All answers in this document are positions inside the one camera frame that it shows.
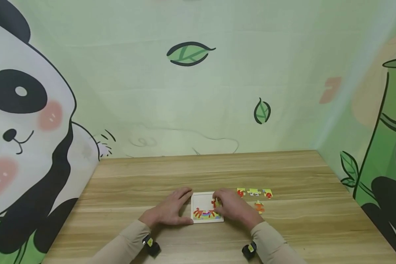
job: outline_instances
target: left hand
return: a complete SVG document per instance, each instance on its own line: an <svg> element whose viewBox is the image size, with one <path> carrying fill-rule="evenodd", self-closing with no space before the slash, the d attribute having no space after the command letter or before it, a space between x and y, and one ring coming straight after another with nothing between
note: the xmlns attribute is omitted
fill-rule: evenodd
<svg viewBox="0 0 396 264"><path fill-rule="evenodd" d="M192 225L192 219L179 216L180 208L191 196L192 189L189 187L176 189L156 207L145 211L139 220L151 229L159 223L171 226Z"/></svg>

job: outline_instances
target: black wristband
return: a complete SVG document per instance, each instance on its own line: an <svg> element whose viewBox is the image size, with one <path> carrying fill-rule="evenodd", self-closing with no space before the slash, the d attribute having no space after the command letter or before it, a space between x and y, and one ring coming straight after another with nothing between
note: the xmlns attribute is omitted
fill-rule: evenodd
<svg viewBox="0 0 396 264"><path fill-rule="evenodd" d="M245 256L246 259L251 260L257 253L257 244L254 241L251 242L249 245L245 245L242 248L242 254Z"/></svg>
<svg viewBox="0 0 396 264"><path fill-rule="evenodd" d="M144 245L148 255L153 258L155 258L161 251L158 243L155 242L149 234L142 240L142 244Z"/></svg>

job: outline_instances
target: printed fabric backdrop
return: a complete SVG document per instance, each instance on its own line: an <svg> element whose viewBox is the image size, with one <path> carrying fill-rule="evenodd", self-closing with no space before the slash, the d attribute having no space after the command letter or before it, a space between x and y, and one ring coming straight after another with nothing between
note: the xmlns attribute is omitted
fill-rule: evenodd
<svg viewBox="0 0 396 264"><path fill-rule="evenodd" d="M396 36L351 88L319 151L396 251Z"/></svg>

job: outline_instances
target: panda ear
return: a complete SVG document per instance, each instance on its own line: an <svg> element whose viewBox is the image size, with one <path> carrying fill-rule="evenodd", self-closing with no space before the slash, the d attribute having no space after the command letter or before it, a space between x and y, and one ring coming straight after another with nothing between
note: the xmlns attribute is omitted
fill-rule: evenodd
<svg viewBox="0 0 396 264"><path fill-rule="evenodd" d="M21 41L28 43L31 30L25 17L7 0L0 0L0 26Z"/></svg>

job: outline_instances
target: panda mouth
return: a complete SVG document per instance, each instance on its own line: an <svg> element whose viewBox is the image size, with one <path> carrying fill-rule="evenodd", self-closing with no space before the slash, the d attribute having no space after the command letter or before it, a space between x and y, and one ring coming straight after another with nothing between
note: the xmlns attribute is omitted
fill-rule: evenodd
<svg viewBox="0 0 396 264"><path fill-rule="evenodd" d="M22 144L28 142L28 140L31 138L31 136L32 136L33 134L34 134L34 131L32 131L31 134L29 134L28 138L25 139L25 140L22 141L22 142L19 142L19 141L17 141L16 139L13 139L14 141L17 142L17 144L19 145L19 148L21 149L18 153L16 153L16 155L20 155L20 154L23 153Z"/></svg>

